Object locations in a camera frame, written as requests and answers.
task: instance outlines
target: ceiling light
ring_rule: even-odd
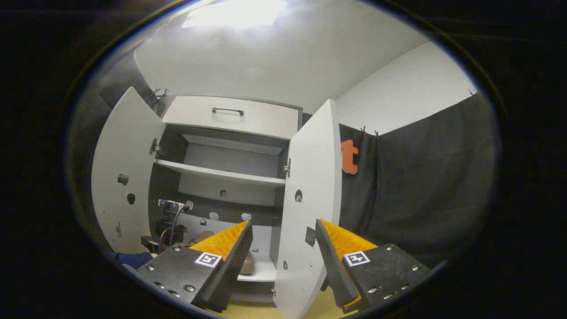
[[[279,0],[228,0],[191,11],[181,28],[271,26],[286,5]]]

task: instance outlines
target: blue cloth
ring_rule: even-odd
[[[123,253],[110,253],[112,258],[118,260],[120,264],[126,264],[134,269],[142,266],[148,261],[152,260],[150,253],[141,254],[123,254]]]

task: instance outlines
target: cabinet door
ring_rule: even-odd
[[[140,236],[150,235],[148,191],[155,153],[165,123],[133,87],[118,101],[96,144],[92,163],[92,202],[105,238],[117,253],[141,253]],[[128,175],[126,185],[118,175]]]
[[[306,233],[309,227],[314,235],[316,219],[338,224],[342,176],[335,116],[335,101],[328,100],[290,141],[274,286],[274,302],[285,319],[305,314],[327,274],[319,245],[309,245]]]

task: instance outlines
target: ceiling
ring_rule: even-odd
[[[287,0],[272,26],[182,29],[178,15],[136,50],[152,88],[301,106],[331,98],[428,39],[355,0]]]

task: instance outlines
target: black fabric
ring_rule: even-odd
[[[501,146],[489,101],[476,94],[380,136],[378,148],[367,238],[397,244],[428,267],[462,252],[496,184]]]
[[[305,125],[305,123],[307,123],[307,121],[309,121],[309,119],[313,116],[313,114],[307,114],[307,113],[303,113],[302,114],[302,127]]]
[[[377,147],[376,136],[346,125],[338,125],[341,142],[352,140],[358,148],[353,163],[358,172],[342,171],[341,217],[338,225],[355,234],[363,235],[374,210],[376,194]]]

